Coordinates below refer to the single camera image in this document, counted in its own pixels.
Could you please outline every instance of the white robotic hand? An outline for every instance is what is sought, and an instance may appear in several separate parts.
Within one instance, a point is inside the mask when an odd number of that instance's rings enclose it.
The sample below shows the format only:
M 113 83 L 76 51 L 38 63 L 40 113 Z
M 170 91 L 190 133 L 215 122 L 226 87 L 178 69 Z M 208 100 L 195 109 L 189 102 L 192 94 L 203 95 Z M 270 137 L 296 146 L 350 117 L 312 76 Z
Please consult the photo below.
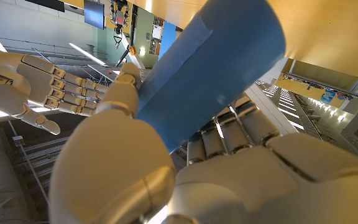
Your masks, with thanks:
M 107 89 L 40 58 L 0 51 L 0 111 L 52 134 L 60 133 L 58 125 L 29 104 L 91 116 Z
M 51 177 L 51 223 L 144 223 L 168 203 L 175 167 L 154 128 L 135 119 L 139 88 L 139 69 L 126 63 L 65 144 Z

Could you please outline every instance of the blue cylinder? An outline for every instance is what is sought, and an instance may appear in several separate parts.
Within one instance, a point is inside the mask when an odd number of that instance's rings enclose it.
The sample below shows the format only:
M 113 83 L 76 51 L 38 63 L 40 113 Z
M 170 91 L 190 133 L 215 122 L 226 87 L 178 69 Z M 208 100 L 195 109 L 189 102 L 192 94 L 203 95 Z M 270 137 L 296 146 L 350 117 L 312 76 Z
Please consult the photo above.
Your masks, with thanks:
M 284 52 L 282 28 L 266 1 L 209 0 L 144 80 L 137 118 L 172 152 Z

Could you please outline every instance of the wall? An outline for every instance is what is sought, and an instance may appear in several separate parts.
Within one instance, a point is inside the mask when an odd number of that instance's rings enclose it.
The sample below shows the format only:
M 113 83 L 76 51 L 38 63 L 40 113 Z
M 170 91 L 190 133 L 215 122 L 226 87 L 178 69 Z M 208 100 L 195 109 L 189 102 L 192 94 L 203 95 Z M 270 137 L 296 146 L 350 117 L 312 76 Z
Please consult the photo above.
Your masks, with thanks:
M 114 40 L 115 31 L 113 29 L 106 29 L 106 51 L 108 52 L 108 62 L 117 63 L 123 53 L 126 51 L 123 44 L 120 44 L 118 49 L 116 48 L 116 41 Z
M 310 87 L 310 89 L 308 90 L 309 85 L 305 85 L 298 81 L 291 81 L 289 79 L 285 80 L 282 75 L 280 76 L 279 80 L 276 82 L 276 86 L 297 93 L 302 96 L 310 97 L 315 100 L 320 100 L 321 96 L 325 92 L 325 90 L 315 87 Z M 344 100 L 340 100 L 338 99 L 337 96 L 335 96 L 333 100 L 330 102 L 330 105 L 339 108 L 343 104 L 343 102 Z
M 352 75 L 299 61 L 295 62 L 292 73 L 345 90 L 349 90 L 358 80 L 358 77 Z
M 262 77 L 260 77 L 258 80 L 263 81 L 265 83 L 273 84 L 273 79 L 278 80 L 278 78 L 281 75 L 281 72 L 284 68 L 284 66 L 287 63 L 288 58 L 284 57 L 281 60 L 279 60 L 273 68 L 271 68 L 268 72 L 265 73 Z
M 57 11 L 16 0 L 16 3 L 23 3 L 18 6 L 0 1 L 0 37 L 15 40 L 26 40 L 29 42 L 70 47 L 72 42 L 79 47 L 86 47 L 86 44 L 93 43 L 93 27 L 83 23 L 83 16 L 73 12 L 56 14 Z M 3 45 L 15 46 L 18 48 L 30 49 L 27 43 L 0 40 Z M 31 44 L 40 50 L 53 51 L 53 47 Z M 72 49 L 59 49 L 70 54 Z
M 358 150 L 341 134 L 342 129 L 352 121 L 354 115 L 339 109 L 336 109 L 334 115 L 330 115 L 331 108 L 325 111 L 324 107 L 320 108 L 307 98 L 303 97 L 302 99 L 314 110 L 313 115 L 320 115 L 321 119 L 318 121 L 319 128 L 323 134 L 335 139 L 335 141 L 331 141 L 331 144 L 358 156 Z M 338 121 L 338 117 L 341 115 L 344 115 L 345 118 L 343 121 Z M 322 138 L 325 141 L 328 140 L 328 138 L 324 136 L 322 136 Z
M 82 48 L 92 44 L 98 52 L 95 56 L 109 63 L 117 63 L 125 51 L 122 45 L 116 49 L 112 29 L 101 30 L 85 24 L 82 15 L 58 12 L 24 0 L 0 1 L 0 37 L 68 47 L 62 49 L 0 39 L 8 50 L 12 49 L 9 47 L 25 50 L 35 47 L 40 52 L 55 50 L 69 55 L 81 55 L 68 45 L 70 42 Z
M 144 47 L 146 50 L 146 54 L 140 56 L 145 67 L 153 67 L 155 63 L 157 63 L 158 55 L 149 54 L 150 43 L 147 43 L 146 33 L 150 35 L 153 32 L 153 21 L 154 15 L 139 8 L 137 11 L 137 20 L 135 27 L 135 48 L 137 53 L 140 52 L 140 48 Z

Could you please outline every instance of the metal rod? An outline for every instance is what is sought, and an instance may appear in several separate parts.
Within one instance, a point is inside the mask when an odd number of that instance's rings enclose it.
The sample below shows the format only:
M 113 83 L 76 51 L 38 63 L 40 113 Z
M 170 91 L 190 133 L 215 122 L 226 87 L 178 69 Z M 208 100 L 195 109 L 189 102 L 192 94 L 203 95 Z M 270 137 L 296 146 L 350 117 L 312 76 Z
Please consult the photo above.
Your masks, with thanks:
M 15 136 L 17 136 L 16 130 L 15 130 L 15 128 L 13 127 L 11 121 L 8 121 L 8 123 L 9 123 L 9 125 L 11 126 L 11 129 L 12 129 L 12 131 L 13 131 L 13 134 L 14 134 Z M 19 142 L 19 147 L 20 147 L 20 149 L 22 150 L 25 159 L 26 159 L 27 162 L 29 163 L 29 167 L 30 167 L 30 169 L 31 169 L 31 172 L 33 173 L 33 175 L 34 175 L 34 177 L 35 177 L 35 180 L 37 181 L 38 186 L 40 187 L 40 190 L 41 190 L 41 192 L 42 192 L 42 195 L 44 196 L 45 201 L 47 202 L 48 207 L 49 207 L 49 200 L 48 200 L 47 194 L 45 193 L 44 187 L 42 186 L 40 180 L 38 179 L 37 173 L 35 172 L 34 168 L 32 167 L 31 161 L 30 161 L 29 157 L 27 156 L 27 153 L 25 152 L 25 150 L 24 150 L 23 145 L 22 145 L 21 142 Z
M 129 53 L 129 48 L 130 48 L 130 46 L 128 45 L 127 50 L 123 53 L 123 55 L 121 56 L 121 58 L 120 58 L 119 61 L 117 62 L 116 67 L 118 67 L 119 64 L 121 64 L 121 62 L 122 62 L 122 61 L 124 60 L 124 58 L 127 56 L 127 54 Z
M 35 50 L 35 52 L 37 52 L 39 55 L 41 55 L 41 57 L 43 57 L 47 62 L 50 62 L 50 60 L 48 60 L 46 57 L 44 57 L 37 49 L 35 49 L 33 47 L 32 47 L 32 49 Z

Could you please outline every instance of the monitor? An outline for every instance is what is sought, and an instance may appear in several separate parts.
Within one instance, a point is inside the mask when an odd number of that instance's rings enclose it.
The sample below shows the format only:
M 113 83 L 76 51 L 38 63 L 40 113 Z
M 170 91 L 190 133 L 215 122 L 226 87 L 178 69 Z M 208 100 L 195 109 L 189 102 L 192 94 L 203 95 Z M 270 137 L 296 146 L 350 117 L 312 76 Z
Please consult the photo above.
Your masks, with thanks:
M 104 4 L 84 0 L 85 23 L 104 29 Z

